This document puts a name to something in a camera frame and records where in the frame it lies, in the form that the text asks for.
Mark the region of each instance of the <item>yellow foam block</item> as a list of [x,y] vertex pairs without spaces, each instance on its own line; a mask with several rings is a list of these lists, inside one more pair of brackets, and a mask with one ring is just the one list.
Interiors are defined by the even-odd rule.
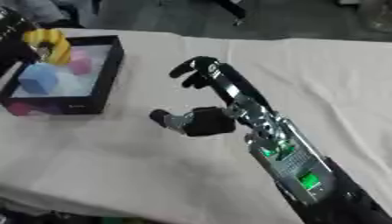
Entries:
[[71,45],[66,36],[57,29],[28,31],[24,34],[24,42],[34,48],[39,48],[43,43],[51,45],[52,51],[44,59],[46,63],[63,66],[68,64],[71,59]]

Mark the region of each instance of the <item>table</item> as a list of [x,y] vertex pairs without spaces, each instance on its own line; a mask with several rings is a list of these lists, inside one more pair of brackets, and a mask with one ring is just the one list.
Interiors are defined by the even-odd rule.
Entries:
[[237,68],[390,214],[392,45],[315,39],[119,35],[126,58],[98,116],[0,113],[0,195],[77,214],[137,215],[183,224],[301,223],[247,153],[246,133],[190,138],[150,121],[222,105],[210,89],[184,90],[167,74],[196,55]]

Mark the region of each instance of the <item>foam block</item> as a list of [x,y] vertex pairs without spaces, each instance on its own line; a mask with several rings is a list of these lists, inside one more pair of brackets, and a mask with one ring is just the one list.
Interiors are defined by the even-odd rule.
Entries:
[[32,111],[32,107],[22,102],[14,102],[8,108],[14,116],[27,116]]
[[90,74],[91,64],[91,58],[84,51],[71,51],[71,62],[68,63],[68,66],[74,74]]
[[59,82],[57,68],[46,63],[28,66],[18,77],[19,83],[29,94],[48,95]]

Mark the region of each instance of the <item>floor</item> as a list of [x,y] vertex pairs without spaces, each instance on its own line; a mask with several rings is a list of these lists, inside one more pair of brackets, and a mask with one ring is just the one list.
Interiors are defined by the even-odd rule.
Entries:
[[218,39],[350,39],[390,41],[392,34],[367,30],[356,7],[334,0],[243,0],[246,22],[234,27],[234,17],[208,0],[103,0],[91,28],[174,32]]

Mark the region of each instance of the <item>black fingertip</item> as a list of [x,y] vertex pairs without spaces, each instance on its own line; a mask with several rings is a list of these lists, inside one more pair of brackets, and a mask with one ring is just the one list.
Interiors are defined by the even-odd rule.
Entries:
[[162,110],[162,109],[155,109],[150,113],[150,119],[157,124],[159,124],[161,127],[166,128],[167,125],[165,124],[165,116],[168,116],[170,113]]
[[196,73],[192,74],[182,83],[182,87],[189,88],[189,87],[193,86],[195,84],[195,82],[197,82],[198,78],[199,78],[199,73],[196,72]]
[[172,77],[173,79],[176,79],[179,76],[186,74],[186,73],[189,73],[193,70],[194,69],[191,67],[191,61],[188,60],[188,61],[182,63],[181,65],[173,68],[173,70],[171,70],[171,72],[169,73],[169,76]]

